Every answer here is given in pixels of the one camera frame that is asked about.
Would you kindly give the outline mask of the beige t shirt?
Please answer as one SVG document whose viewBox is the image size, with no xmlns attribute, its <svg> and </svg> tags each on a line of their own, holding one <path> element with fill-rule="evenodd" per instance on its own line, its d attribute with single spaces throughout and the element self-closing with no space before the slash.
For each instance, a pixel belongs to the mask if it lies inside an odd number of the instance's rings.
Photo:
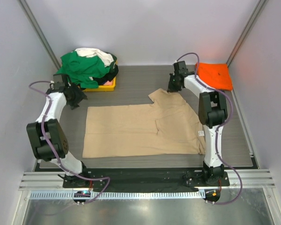
<svg viewBox="0 0 281 225">
<path fill-rule="evenodd" d="M 84 158 L 204 155 L 204 129 L 179 93 L 158 89 L 152 103 L 89 107 Z"/>
</svg>

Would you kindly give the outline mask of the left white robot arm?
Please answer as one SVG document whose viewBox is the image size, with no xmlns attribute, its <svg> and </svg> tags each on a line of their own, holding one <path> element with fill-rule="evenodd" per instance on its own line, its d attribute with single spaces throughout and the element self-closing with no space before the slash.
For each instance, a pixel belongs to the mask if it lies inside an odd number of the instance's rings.
<svg viewBox="0 0 281 225">
<path fill-rule="evenodd" d="M 57 165 L 66 174 L 62 179 L 69 184 L 86 187 L 90 182 L 85 164 L 69 151 L 66 135 L 59 123 L 65 106 L 74 110 L 87 96 L 66 74 L 54 74 L 49 89 L 43 93 L 46 103 L 37 120 L 26 126 L 36 159 Z"/>
</svg>

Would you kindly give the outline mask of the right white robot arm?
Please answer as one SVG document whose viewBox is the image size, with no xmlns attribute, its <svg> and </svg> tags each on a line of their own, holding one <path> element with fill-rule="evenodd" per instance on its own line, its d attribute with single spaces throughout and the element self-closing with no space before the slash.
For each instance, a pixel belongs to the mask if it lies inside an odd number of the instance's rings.
<svg viewBox="0 0 281 225">
<path fill-rule="evenodd" d="M 198 117 L 203 125 L 206 140 L 201 178 L 206 185 L 219 185 L 224 177 L 224 164 L 220 157 L 222 126 L 228 117 L 226 97 L 203 82 L 194 72 L 189 72 L 184 61 L 175 62 L 173 67 L 168 91 L 178 92 L 186 88 L 199 99 Z"/>
</svg>

